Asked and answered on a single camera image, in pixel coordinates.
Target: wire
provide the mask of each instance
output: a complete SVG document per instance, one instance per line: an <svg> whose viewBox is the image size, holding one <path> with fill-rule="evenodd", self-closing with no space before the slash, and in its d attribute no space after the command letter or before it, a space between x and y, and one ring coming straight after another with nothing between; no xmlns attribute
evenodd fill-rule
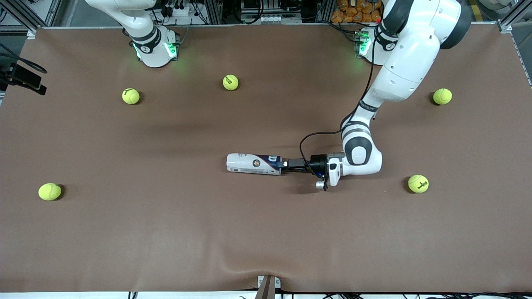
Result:
<svg viewBox="0 0 532 299"><path fill-rule="evenodd" d="M344 34L344 36L346 35L346 32L344 31L344 29L342 29L341 27L339 27L339 30L342 31L342 33ZM381 34L381 32L377 32L376 35L375 35L375 39L377 39L377 37ZM370 86L370 83L371 83L371 78L373 77L373 67L374 67L374 64L373 64L373 57L375 56L375 44L376 44L376 41L374 40L373 41L373 45L372 45L372 50L371 50L371 68L370 68L370 71L369 71L369 77L368 77L368 83L366 84L366 87L364 89L364 93L362 94L362 96L360 97L360 100L359 102L365 97L366 93L368 93L368 89L369 89L369 86ZM318 178L322 178L321 176L317 175L314 170L310 167L310 164L309 164L309 161L306 159L305 157L305 154L303 153L303 142L311 137L311 136L314 136L314 135L334 135L334 134L338 134L340 132L342 132L342 124L349 118L353 117L354 113L356 111L356 107L353 109L353 111L351 111L351 113L349 113L343 120L342 122L340 123L340 129L338 131L331 131L331 132L314 132L314 133L310 133L308 134L307 136L303 137L303 139L301 139L301 142L300 142L300 153L301 153L301 157L303 158L303 161L305 162L305 165L310 169L310 172L315 175L316 177Z"/></svg>
<svg viewBox="0 0 532 299"><path fill-rule="evenodd" d="M199 6L196 0L192 0L191 3L194 9L196 10L196 12L198 13L199 18L205 23L205 25L209 25L209 23L207 22L207 18L203 16L203 13L199 9Z"/></svg>
<svg viewBox="0 0 532 299"><path fill-rule="evenodd" d="M33 61L30 61L30 60L27 60L27 59L24 59L24 58L18 56L15 52L11 51L11 49L6 47L4 44L0 43L0 46L2 48L6 49L6 51L8 51L10 53L10 54L0 53L0 56L9 57L9 58L12 58L12 59L20 60L23 63L27 64L32 69L38 71L38 72L41 72L43 74L48 73L48 71L45 68L41 67L40 65L38 65L37 63L35 63Z"/></svg>
<svg viewBox="0 0 532 299"><path fill-rule="evenodd" d="M5 17L7 16L7 10L0 8L0 16L2 16L2 19L0 20L0 23L2 23L5 20Z"/></svg>
<svg viewBox="0 0 532 299"><path fill-rule="evenodd" d="M234 0L233 1L233 16L235 17L235 19L240 23L240 24L247 24L247 25L250 25L250 24L253 24L255 23L256 21L258 21L261 16L262 16L262 13L264 12L264 3L262 3L262 0L257 0L258 3L259 3L259 8L257 10L257 16L255 17L255 19L253 19L253 21L247 23L246 21L242 21L241 18L239 18L236 14L236 12L238 11L238 9L235 9L235 7L239 7L238 5L238 2L240 2L241 0Z"/></svg>
<svg viewBox="0 0 532 299"><path fill-rule="evenodd" d="M153 10L153 7L151 8L152 9L152 13L153 13L153 17L155 18L155 22L158 24L158 25L163 25L163 23L161 21L159 21L159 18L157 18L157 15L155 14L155 11Z"/></svg>
<svg viewBox="0 0 532 299"><path fill-rule="evenodd" d="M314 133L310 133L308 134L307 136L303 137L303 139L301 139L301 142L300 142L300 153L301 153L301 157L303 157L303 161L305 161L305 165L310 169L310 172L315 175L316 177L318 178L322 178L322 176L319 176L317 175L314 170L310 167L310 164L309 164L309 161L306 159L305 157L305 154L303 153L303 149L302 149L302 146L303 146L303 142L309 138L310 136L314 136L314 135L334 135L334 134L338 134L340 133L342 130L338 130L338 131L334 131L334 132L314 132Z"/></svg>
<svg viewBox="0 0 532 299"><path fill-rule="evenodd" d="M338 23L338 26L336 26L333 23L331 23L329 21L326 21L326 20L319 21L318 23L328 24L329 26L333 27L334 29L336 29L338 31L343 31L345 33L351 33L351 34L355 33L355 30L342 29L342 27L340 26L340 23ZM353 24L357 24L357 25L360 25L360 26L368 27L368 28L375 28L375 27L378 26L378 25L368 25L368 24L358 23L358 22L353 22Z"/></svg>
<svg viewBox="0 0 532 299"><path fill-rule="evenodd" d="M296 11L300 11L301 10L301 3L302 2L299 2L299 5L298 6L295 6L295 7L290 7L288 5L284 5L284 0L277 0L277 5L282 9L282 10L285 10L287 12L296 12Z"/></svg>
<svg viewBox="0 0 532 299"><path fill-rule="evenodd" d="M185 31L185 35L183 35L183 39L179 41L179 45L185 42L185 38L187 38L188 30L190 29L190 25L192 25L192 18L190 19L190 24L187 26L187 31Z"/></svg>
<svg viewBox="0 0 532 299"><path fill-rule="evenodd" d="M354 44L357 44L358 42L356 42L354 39L350 39L349 36L347 36L347 33L345 32L345 30L342 29L342 26L340 25L340 23L338 23L338 26L340 27L340 31L342 32L342 34L344 35L344 37L349 40L350 42L354 43Z"/></svg>

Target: tennis ball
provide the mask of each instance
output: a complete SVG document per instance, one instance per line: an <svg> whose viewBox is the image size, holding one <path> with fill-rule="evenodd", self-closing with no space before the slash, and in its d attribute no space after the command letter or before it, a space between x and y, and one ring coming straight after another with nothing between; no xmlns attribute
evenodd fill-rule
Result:
<svg viewBox="0 0 532 299"><path fill-rule="evenodd" d="M447 88L438 89L433 96L434 103L438 105L445 105L451 101L453 94Z"/></svg>
<svg viewBox="0 0 532 299"><path fill-rule="evenodd" d="M227 90L235 90L238 87L238 78L235 75L227 75L223 78L223 86Z"/></svg>
<svg viewBox="0 0 532 299"><path fill-rule="evenodd" d="M39 188L39 197L46 201L56 200L60 195L61 187L52 182L44 184Z"/></svg>
<svg viewBox="0 0 532 299"><path fill-rule="evenodd" d="M128 103L129 105L137 104L139 99L140 99L140 94L138 93L138 91L134 90L133 88L127 88L122 93L122 100L124 100L124 102Z"/></svg>
<svg viewBox="0 0 532 299"><path fill-rule="evenodd" d="M408 180L408 187L415 193L423 193L429 188L429 180L422 175L415 175Z"/></svg>

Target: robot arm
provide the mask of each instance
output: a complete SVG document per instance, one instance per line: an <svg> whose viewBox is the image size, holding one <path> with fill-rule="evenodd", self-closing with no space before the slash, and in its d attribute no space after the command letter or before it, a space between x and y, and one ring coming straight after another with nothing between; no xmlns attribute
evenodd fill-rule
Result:
<svg viewBox="0 0 532 299"><path fill-rule="evenodd" d="M156 0L86 0L120 23L131 39L137 56L149 67L158 68L177 58L178 36L164 26L156 26L145 9Z"/></svg>
<svg viewBox="0 0 532 299"><path fill-rule="evenodd" d="M404 101L418 88L438 54L440 42L430 26L401 34L354 114L342 124L342 175L369 175L380 170L383 156L370 133L370 120L385 102ZM330 184L337 181L331 177Z"/></svg>
<svg viewBox="0 0 532 299"><path fill-rule="evenodd" d="M394 0L388 1L385 14L394 9L401 10L394 7L395 3ZM371 137L371 119L385 101L401 102L410 97L427 75L440 48L456 45L469 29L470 22L465 20L467 16L462 14L461 5L456 0L410 0L409 3L397 2L397 5L410 6L407 20L402 16L405 25L401 32L390 34L387 29L403 25L390 26L385 15L383 23L375 28L370 38L374 44L365 47L365 50L375 47L376 50L371 51L371 61L384 57L384 65L354 113L342 123L344 153L341 156L333 154L328 159L331 186L336 186L341 176L370 175L380 171L383 155ZM326 188L326 183L317 186Z"/></svg>

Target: table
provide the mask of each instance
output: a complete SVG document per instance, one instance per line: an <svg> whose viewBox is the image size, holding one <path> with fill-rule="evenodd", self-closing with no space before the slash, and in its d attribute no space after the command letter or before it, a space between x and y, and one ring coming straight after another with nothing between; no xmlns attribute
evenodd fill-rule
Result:
<svg viewBox="0 0 532 299"><path fill-rule="evenodd" d="M193 28L160 69L127 42L64 29L26 42L48 92L11 87L0 107L0 291L247 289L268 274L297 292L532 289L532 90L495 25L472 25L411 98L383 105L382 170L328 192L301 173L230 173L225 157L298 157L303 136L338 128L370 68L340 33ZM139 105L120 99L128 87ZM453 100L435 106L442 87ZM424 194L404 188L416 173ZM61 200L38 198L49 181Z"/></svg>

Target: logo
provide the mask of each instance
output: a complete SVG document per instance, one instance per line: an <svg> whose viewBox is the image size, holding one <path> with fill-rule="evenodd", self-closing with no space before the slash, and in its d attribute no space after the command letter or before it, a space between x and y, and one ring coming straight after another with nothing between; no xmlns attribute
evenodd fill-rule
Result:
<svg viewBox="0 0 532 299"><path fill-rule="evenodd" d="M140 47L140 50L141 50L142 52L144 52L144 53L149 53L151 49L150 49L149 47L146 47L146 46L141 46L141 47Z"/></svg>

